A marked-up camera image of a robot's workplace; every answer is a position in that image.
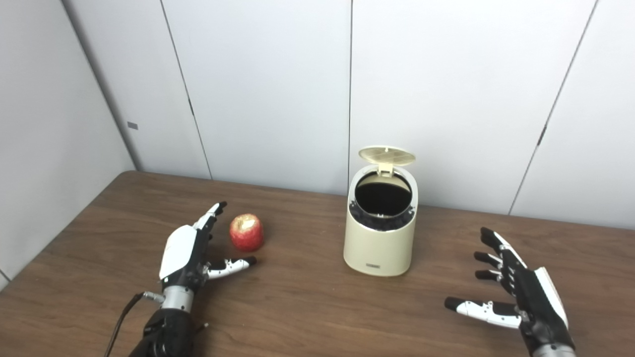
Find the robotic hand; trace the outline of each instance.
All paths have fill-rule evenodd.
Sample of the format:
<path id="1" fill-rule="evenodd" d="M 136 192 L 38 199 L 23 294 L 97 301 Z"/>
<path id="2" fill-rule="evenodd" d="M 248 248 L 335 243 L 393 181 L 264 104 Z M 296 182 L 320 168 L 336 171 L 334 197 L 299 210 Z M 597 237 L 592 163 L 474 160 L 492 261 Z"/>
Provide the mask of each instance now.
<path id="1" fill-rule="evenodd" d="M 575 357 L 565 309 L 547 269 L 528 269 L 512 246 L 490 229 L 481 228 L 481 241 L 498 256 L 474 252 L 474 258 L 498 270 L 476 271 L 476 278 L 499 282 L 516 304 L 448 297 L 445 307 L 493 325 L 520 329 L 532 357 Z"/>
<path id="2" fill-rule="evenodd" d="M 191 226 L 172 232 L 163 252 L 159 279 L 163 294 L 144 292 L 134 296 L 124 308 L 110 339 L 105 357 L 112 345 L 126 313 L 141 298 L 160 304 L 146 323 L 142 340 L 130 357 L 190 357 L 194 335 L 207 324 L 194 328 L 190 315 L 192 301 L 198 290 L 210 279 L 221 278 L 256 264 L 255 257 L 206 262 L 205 251 L 211 239 L 211 229 L 226 202 L 215 204 Z"/>

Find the robot hand finger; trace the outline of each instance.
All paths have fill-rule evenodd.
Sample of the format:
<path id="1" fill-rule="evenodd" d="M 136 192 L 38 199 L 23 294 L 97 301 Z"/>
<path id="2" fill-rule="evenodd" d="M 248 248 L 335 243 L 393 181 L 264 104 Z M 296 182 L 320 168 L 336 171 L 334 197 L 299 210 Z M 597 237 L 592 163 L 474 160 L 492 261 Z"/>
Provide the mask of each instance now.
<path id="1" fill-rule="evenodd" d="M 483 252 L 474 252 L 474 258 L 480 262 L 488 263 L 496 269 L 503 268 L 503 260 L 495 255 Z"/>
<path id="2" fill-rule="evenodd" d="M 518 253 L 516 253 L 515 249 L 505 240 L 505 238 L 501 237 L 500 234 L 496 233 L 495 231 L 492 231 L 489 228 L 482 227 L 481 241 L 486 246 L 494 249 L 499 257 L 502 258 L 504 252 L 510 252 L 514 258 L 514 261 L 518 262 L 518 265 L 525 268 L 527 267 Z"/>
<path id="3" fill-rule="evenodd" d="M 497 282 L 500 282 L 503 278 L 503 274 L 496 270 L 477 270 L 474 272 L 474 276 L 478 280 L 493 280 Z"/>
<path id="4" fill-rule="evenodd" d="M 218 279 L 224 276 L 238 273 L 256 264 L 256 257 L 241 259 L 225 259 L 224 261 L 210 264 L 207 270 L 207 279 Z"/>
<path id="5" fill-rule="evenodd" d="M 506 302 L 483 302 L 447 297 L 445 307 L 459 314 L 501 327 L 518 328 L 522 321 L 516 312 L 516 306 Z"/>

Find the black cable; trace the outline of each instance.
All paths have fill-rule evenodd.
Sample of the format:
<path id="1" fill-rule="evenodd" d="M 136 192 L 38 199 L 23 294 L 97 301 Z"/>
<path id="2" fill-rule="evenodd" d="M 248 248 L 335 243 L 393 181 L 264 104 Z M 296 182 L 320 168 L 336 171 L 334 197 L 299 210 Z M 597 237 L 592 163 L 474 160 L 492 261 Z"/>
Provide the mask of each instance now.
<path id="1" fill-rule="evenodd" d="M 117 325 L 115 325 L 114 331 L 112 332 L 112 336 L 110 337 L 110 342 L 108 343 L 108 348 L 106 348 L 106 353 L 104 353 L 104 357 L 110 356 L 110 351 L 112 350 L 112 347 L 115 344 L 115 339 L 117 338 L 117 334 L 119 333 L 119 328 L 121 327 L 121 323 L 123 322 L 123 319 L 130 312 L 132 307 L 139 300 L 141 300 L 142 297 L 144 297 L 144 293 L 136 294 L 135 296 L 132 297 L 128 305 L 126 305 L 126 307 L 123 308 L 123 311 L 121 311 L 121 316 L 119 317 L 119 321 L 117 321 Z"/>

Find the panel seam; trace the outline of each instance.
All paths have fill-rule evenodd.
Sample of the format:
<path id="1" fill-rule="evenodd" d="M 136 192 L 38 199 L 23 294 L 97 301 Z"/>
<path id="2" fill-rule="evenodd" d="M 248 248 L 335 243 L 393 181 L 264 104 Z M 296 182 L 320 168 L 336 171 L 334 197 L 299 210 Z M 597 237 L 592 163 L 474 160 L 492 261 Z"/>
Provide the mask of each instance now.
<path id="1" fill-rule="evenodd" d="M 168 26 L 168 33 L 170 34 L 170 41 L 172 42 L 172 48 L 174 49 L 174 56 L 177 58 L 178 71 L 181 73 L 181 80 L 183 81 L 183 87 L 185 88 L 185 95 L 187 95 L 187 102 L 190 106 L 190 111 L 192 112 L 192 119 L 194 120 L 194 126 L 196 126 L 196 133 L 199 136 L 199 141 L 201 143 L 201 149 L 203 150 L 203 156 L 205 157 L 205 163 L 207 164 L 207 171 L 210 173 L 210 179 L 213 180 L 211 175 L 210 168 L 210 160 L 207 158 L 207 152 L 205 151 L 205 145 L 203 144 L 203 138 L 201 136 L 201 130 L 198 127 L 198 121 L 196 120 L 196 115 L 194 114 L 194 107 L 192 106 L 192 99 L 190 98 L 190 92 L 187 89 L 187 83 L 185 82 L 185 76 L 183 75 L 183 68 L 181 67 L 181 59 L 178 57 L 177 46 L 174 43 L 174 37 L 172 36 L 172 28 L 170 27 L 170 22 L 168 21 L 168 14 L 165 12 L 165 6 L 163 5 L 163 0 L 159 0 L 161 3 L 161 10 L 163 11 L 163 18 L 165 18 L 165 24 Z"/>
<path id="2" fill-rule="evenodd" d="M 0 274 L 1 274 L 2 276 L 4 276 L 4 278 L 5 278 L 7 281 L 11 282 L 11 279 L 9 279 L 9 277 L 8 277 L 8 276 L 4 273 L 4 271 L 3 271 L 2 269 L 0 269 Z"/>
<path id="3" fill-rule="evenodd" d="M 558 104 L 558 99 L 560 99 L 560 94 L 562 93 L 562 89 L 565 87 L 565 83 L 566 83 L 567 78 L 569 77 L 569 72 L 571 72 L 571 68 L 573 67 L 573 63 L 575 61 L 575 57 L 578 55 L 578 50 L 580 49 L 580 45 L 582 44 L 582 40 L 584 40 L 584 35 L 586 35 L 586 33 L 587 33 L 587 29 L 589 28 L 589 24 L 591 23 L 591 18 L 593 17 L 593 14 L 595 13 L 596 7 L 598 7 L 598 1 L 599 0 L 595 0 L 595 2 L 593 3 L 593 8 L 591 8 L 591 12 L 589 13 L 589 18 L 587 19 L 587 23 L 584 25 L 584 29 L 582 30 L 582 34 L 580 35 L 580 39 L 578 40 L 578 45 L 576 45 L 575 51 L 573 51 L 573 56 L 571 57 L 571 61 L 569 62 L 569 66 L 566 69 L 565 76 L 563 77 L 562 82 L 560 83 L 560 88 L 558 88 L 558 93 L 556 94 L 556 98 L 554 99 L 554 102 L 551 105 L 551 110 L 549 111 L 549 115 L 547 115 L 547 120 L 545 121 L 545 125 L 543 126 L 542 131 L 540 132 L 540 138 L 538 139 L 538 143 L 533 148 L 533 153 L 531 154 L 531 158 L 529 159 L 529 163 L 527 164 L 527 167 L 525 168 L 525 173 L 523 174 L 523 178 L 521 179 L 520 184 L 518 185 L 518 190 L 516 191 L 516 195 L 514 196 L 514 200 L 512 201 L 512 205 L 509 207 L 509 211 L 507 212 L 507 215 L 511 215 L 512 214 L 512 211 L 514 209 L 514 205 L 516 204 L 516 200 L 518 199 L 518 196 L 520 195 L 520 191 L 523 188 L 523 184 L 525 183 L 525 179 L 527 178 L 527 173 L 529 172 L 529 169 L 531 167 L 531 163 L 533 162 L 533 158 L 536 156 L 536 152 L 538 151 L 538 147 L 542 143 L 542 138 L 544 137 L 545 132 L 547 131 L 547 125 L 549 124 L 549 121 L 551 120 L 551 116 L 553 115 L 553 112 L 554 112 L 554 109 L 556 108 L 556 105 Z"/>
<path id="4" fill-rule="evenodd" d="M 346 193 L 348 196 L 349 187 L 351 186 L 351 100 L 352 100 L 352 76 L 353 76 L 353 1 L 351 0 L 351 31 L 349 39 L 349 143 L 348 143 L 348 162 L 346 164 Z"/>

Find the open lid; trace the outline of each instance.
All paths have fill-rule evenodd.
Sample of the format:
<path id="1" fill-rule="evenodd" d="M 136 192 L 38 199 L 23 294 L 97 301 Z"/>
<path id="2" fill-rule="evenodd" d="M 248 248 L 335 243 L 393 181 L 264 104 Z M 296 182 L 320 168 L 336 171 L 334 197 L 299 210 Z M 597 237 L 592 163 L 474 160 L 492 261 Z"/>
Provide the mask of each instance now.
<path id="1" fill-rule="evenodd" d="M 371 164 L 377 164 L 378 174 L 392 176 L 393 166 L 405 166 L 415 160 L 415 155 L 394 146 L 367 146 L 359 151 L 359 156 Z"/>

